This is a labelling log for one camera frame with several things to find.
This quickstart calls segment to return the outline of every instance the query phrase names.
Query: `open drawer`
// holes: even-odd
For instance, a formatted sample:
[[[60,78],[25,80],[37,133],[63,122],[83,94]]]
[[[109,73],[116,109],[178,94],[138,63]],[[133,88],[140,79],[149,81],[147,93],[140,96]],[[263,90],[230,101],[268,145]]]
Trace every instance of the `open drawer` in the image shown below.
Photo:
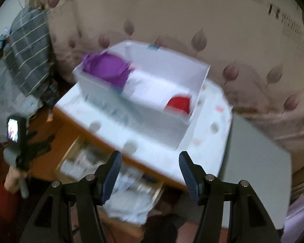
[[[60,163],[55,169],[55,173],[58,179],[63,183],[72,183],[76,182],[74,178],[71,178],[61,172],[61,167],[65,160],[76,163],[77,160],[82,156],[82,152],[90,147],[91,144],[83,137],[79,136],[67,150],[63,156]],[[109,155],[104,151],[100,151],[101,156],[100,160],[106,162],[109,159]],[[138,192],[144,192],[151,195],[153,205],[155,206],[158,200],[160,199],[163,192],[163,182],[147,182],[147,181],[137,181],[131,189],[135,189]],[[102,223],[107,224],[108,226],[115,226],[117,229],[123,230],[126,233],[139,238],[144,234],[144,226],[134,223],[128,223],[121,221],[117,218],[109,218],[102,207],[98,206],[98,212]]]

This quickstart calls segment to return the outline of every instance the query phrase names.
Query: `gray striped fabric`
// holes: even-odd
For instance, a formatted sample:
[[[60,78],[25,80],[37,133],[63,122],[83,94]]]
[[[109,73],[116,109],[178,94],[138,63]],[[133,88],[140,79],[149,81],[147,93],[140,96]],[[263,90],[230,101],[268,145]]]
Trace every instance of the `gray striped fabric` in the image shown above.
[[[45,11],[22,9],[11,25],[4,58],[16,84],[26,95],[42,97],[50,86],[52,52]]]

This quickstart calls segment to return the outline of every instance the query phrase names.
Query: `white table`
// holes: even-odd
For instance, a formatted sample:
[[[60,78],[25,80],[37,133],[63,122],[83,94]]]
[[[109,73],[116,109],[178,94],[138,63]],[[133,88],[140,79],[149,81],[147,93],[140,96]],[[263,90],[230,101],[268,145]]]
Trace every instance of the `white table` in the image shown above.
[[[232,113],[223,91],[214,82],[206,79],[200,95],[201,105],[197,106],[195,119],[177,149],[115,120],[109,113],[114,110],[120,112],[122,108],[112,102],[103,105],[108,107],[107,111],[111,111],[108,113],[85,99],[77,83],[58,101],[54,109],[58,109],[63,114],[62,117],[71,119],[87,132],[91,132],[104,144],[181,186],[185,186],[178,161],[182,151],[187,151],[192,160],[200,164],[207,173],[218,175]]]
[[[257,193],[276,229],[284,226],[291,191],[291,157],[237,114],[233,116],[219,178],[238,183],[248,180]],[[203,207],[198,207],[187,194],[174,211],[199,221]],[[229,227],[229,203],[224,203],[223,227]]]

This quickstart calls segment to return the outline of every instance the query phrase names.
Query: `white fabric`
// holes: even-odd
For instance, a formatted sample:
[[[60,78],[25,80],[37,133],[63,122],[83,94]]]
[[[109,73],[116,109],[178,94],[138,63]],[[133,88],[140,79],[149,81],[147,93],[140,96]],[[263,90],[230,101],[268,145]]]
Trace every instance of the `white fabric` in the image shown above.
[[[153,208],[153,202],[148,194],[126,190],[112,194],[103,208],[108,217],[143,225]]]
[[[294,243],[304,231],[304,195],[301,195],[288,209],[282,243]]]
[[[195,107],[197,93],[172,81],[153,76],[139,68],[130,73],[122,94],[130,101],[163,111],[175,96],[190,98],[190,114]]]
[[[131,188],[143,176],[143,172],[133,167],[122,165],[115,182],[113,193],[125,191]]]

